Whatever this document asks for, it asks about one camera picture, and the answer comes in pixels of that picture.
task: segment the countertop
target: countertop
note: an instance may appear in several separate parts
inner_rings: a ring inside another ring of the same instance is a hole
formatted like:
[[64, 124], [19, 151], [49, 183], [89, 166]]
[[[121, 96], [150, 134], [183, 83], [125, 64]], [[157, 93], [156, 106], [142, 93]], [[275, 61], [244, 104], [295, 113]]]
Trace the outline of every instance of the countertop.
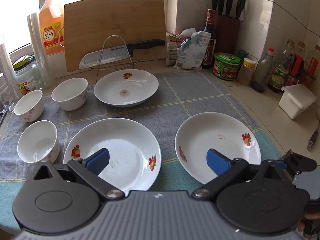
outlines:
[[[146, 70], [152, 74], [185, 71], [175, 69], [172, 66], [165, 66], [165, 60], [140, 62], [135, 65], [135, 68]], [[112, 70], [100, 70], [98, 79], [111, 72]], [[82, 70], [76, 74], [58, 78], [55, 80], [55, 85], [52, 88], [43, 91], [44, 96], [51, 95], [53, 89], [58, 84], [74, 77], [86, 78], [89, 85], [94, 85], [96, 74], [96, 70]], [[252, 118], [255, 119], [281, 154], [291, 149], [298, 154], [314, 159], [318, 165], [320, 164], [320, 139], [316, 141], [311, 152], [306, 148], [311, 135], [319, 125], [316, 117], [318, 107], [315, 104], [311, 105], [311, 107], [300, 116], [291, 120], [278, 106], [282, 93], [274, 93], [268, 88], [263, 93], [258, 93], [250, 86], [243, 86], [237, 81], [224, 81], [217, 77], [215, 78], [228, 93], [240, 102]], [[12, 114], [8, 114], [0, 127], [0, 143], [2, 142], [2, 135], [7, 129], [7, 123], [11, 116]]]

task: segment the orange plastic jug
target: orange plastic jug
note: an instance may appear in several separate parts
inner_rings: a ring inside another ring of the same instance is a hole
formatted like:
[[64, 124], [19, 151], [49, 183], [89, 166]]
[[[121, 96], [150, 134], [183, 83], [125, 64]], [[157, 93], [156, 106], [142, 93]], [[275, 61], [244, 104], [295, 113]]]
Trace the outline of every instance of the orange plastic jug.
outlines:
[[[47, 55], [52, 55], [64, 48], [58, 44], [58, 32], [63, 26], [63, 8], [53, 0], [45, 0], [39, 13], [40, 30]], [[60, 44], [64, 44], [63, 30], [60, 32]]]

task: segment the white box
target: white box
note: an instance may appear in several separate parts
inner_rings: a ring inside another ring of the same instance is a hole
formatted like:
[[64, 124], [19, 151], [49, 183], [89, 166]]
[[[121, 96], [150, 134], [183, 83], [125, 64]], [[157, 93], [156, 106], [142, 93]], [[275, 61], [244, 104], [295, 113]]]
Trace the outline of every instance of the white box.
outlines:
[[302, 114], [316, 101], [316, 96], [302, 84], [282, 87], [282, 90], [284, 93], [279, 106], [291, 119]]

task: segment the plate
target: plate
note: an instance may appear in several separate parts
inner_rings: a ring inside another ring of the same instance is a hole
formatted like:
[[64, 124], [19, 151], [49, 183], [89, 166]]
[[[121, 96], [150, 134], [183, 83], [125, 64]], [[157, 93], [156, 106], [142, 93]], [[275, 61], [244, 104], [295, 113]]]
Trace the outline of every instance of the plate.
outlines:
[[231, 160], [240, 157], [250, 164], [261, 163], [259, 144], [249, 128], [221, 113], [201, 113], [185, 120], [176, 134], [175, 148], [184, 169], [203, 184], [217, 177], [207, 165], [210, 148]]
[[96, 121], [70, 141], [63, 163], [85, 159], [106, 148], [110, 161], [99, 177], [128, 195], [130, 190], [148, 190], [161, 166], [161, 150], [155, 136], [142, 124], [125, 118]]
[[159, 82], [151, 73], [126, 69], [110, 73], [94, 86], [94, 95], [100, 101], [115, 107], [136, 106], [150, 98]]

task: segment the cutting board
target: cutting board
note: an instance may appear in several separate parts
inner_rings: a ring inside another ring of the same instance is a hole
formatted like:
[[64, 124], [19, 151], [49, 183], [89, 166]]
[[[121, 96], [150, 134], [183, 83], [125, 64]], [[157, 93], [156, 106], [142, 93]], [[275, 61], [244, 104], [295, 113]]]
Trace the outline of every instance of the cutting board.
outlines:
[[[110, 35], [126, 43], [166, 40], [163, 0], [82, 0], [64, 7], [64, 46], [68, 72], [78, 70], [83, 56], [102, 49]], [[111, 38], [105, 48], [122, 45]], [[163, 59], [166, 46], [136, 49], [132, 60]], [[129, 63], [129, 59], [117, 63]]]

